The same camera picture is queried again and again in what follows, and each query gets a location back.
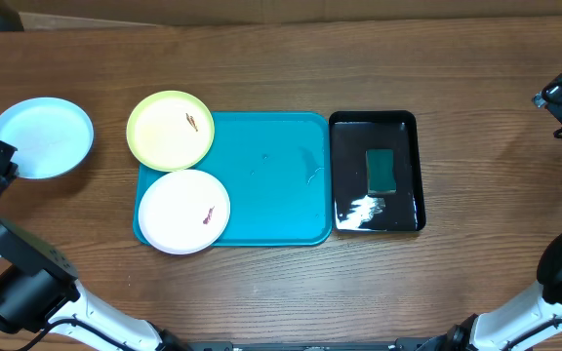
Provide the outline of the light blue plate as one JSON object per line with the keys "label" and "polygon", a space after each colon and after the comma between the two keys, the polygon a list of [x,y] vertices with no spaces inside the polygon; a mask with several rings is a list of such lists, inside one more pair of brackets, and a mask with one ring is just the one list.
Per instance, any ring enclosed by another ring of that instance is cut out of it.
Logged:
{"label": "light blue plate", "polygon": [[57,97],[21,101],[0,115],[0,140],[17,149],[19,177],[46,179],[77,167],[90,152],[94,127],[78,105]]}

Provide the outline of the pink plate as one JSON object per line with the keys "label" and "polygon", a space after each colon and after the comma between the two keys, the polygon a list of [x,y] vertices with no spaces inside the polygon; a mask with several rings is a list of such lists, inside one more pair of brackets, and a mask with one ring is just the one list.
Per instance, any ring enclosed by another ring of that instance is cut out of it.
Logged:
{"label": "pink plate", "polygon": [[150,246],[194,254],[220,237],[230,217],[228,193],[214,176],[183,170],[157,179],[141,198],[138,223]]}

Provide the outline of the green sponge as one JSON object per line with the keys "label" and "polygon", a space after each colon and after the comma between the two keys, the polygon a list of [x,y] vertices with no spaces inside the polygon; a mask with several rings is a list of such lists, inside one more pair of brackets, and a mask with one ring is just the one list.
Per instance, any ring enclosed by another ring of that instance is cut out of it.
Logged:
{"label": "green sponge", "polygon": [[367,184],[370,195],[393,194],[397,190],[394,154],[391,149],[366,151]]}

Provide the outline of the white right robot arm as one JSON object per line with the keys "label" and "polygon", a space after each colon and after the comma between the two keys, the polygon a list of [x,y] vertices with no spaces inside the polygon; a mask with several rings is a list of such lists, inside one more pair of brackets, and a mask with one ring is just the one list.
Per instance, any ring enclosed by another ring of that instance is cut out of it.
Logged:
{"label": "white right robot arm", "polygon": [[[561,127],[553,136],[562,139],[562,73],[532,98]],[[562,332],[562,233],[546,248],[536,281],[498,309],[472,315],[447,333],[435,336],[416,350],[531,350]]]}

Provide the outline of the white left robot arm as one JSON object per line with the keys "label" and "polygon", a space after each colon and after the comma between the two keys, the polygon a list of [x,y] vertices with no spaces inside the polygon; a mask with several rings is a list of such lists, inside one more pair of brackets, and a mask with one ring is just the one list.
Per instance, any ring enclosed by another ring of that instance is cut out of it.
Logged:
{"label": "white left robot arm", "polygon": [[[16,149],[0,140],[0,196],[18,176]],[[185,350],[169,331],[132,318],[88,292],[56,248],[0,217],[0,332],[47,334],[96,350]]]}

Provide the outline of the black rectangular tray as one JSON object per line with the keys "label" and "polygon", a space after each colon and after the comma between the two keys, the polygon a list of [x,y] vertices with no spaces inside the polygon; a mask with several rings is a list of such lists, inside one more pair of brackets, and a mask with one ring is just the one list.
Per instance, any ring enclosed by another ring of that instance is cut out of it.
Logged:
{"label": "black rectangular tray", "polygon": [[[329,118],[335,228],[418,232],[426,225],[415,116],[406,110],[338,111]],[[366,151],[391,149],[397,190],[370,195]]]}

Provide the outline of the teal plastic tray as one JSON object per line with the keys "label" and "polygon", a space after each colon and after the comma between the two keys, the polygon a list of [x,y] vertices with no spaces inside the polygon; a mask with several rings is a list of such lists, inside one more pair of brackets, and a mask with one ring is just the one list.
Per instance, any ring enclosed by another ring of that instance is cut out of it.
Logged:
{"label": "teal plastic tray", "polygon": [[333,227],[329,129],[314,112],[216,112],[196,169],[230,201],[217,247],[316,246]]}

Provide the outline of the yellow plate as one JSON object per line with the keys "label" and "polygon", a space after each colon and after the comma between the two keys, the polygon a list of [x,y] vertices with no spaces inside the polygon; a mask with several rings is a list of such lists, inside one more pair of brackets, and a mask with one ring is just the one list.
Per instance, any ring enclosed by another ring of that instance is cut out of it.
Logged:
{"label": "yellow plate", "polygon": [[143,165],[161,172],[190,168],[210,150],[215,122],[209,108],[181,91],[161,91],[141,100],[132,110],[126,140]]}

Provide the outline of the cardboard board at back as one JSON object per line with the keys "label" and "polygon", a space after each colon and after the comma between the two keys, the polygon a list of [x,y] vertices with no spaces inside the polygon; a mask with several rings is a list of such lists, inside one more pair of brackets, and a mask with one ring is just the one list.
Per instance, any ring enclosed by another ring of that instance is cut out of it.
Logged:
{"label": "cardboard board at back", "polygon": [[562,16],[562,0],[2,0],[17,30]]}

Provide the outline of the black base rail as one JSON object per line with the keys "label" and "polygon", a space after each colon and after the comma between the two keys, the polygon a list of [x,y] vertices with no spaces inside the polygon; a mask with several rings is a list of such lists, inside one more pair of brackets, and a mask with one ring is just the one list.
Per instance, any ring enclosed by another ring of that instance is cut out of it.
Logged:
{"label": "black base rail", "polygon": [[426,337],[400,337],[381,342],[334,343],[253,343],[233,344],[229,341],[191,342],[193,351],[441,351],[447,350],[445,335]]}

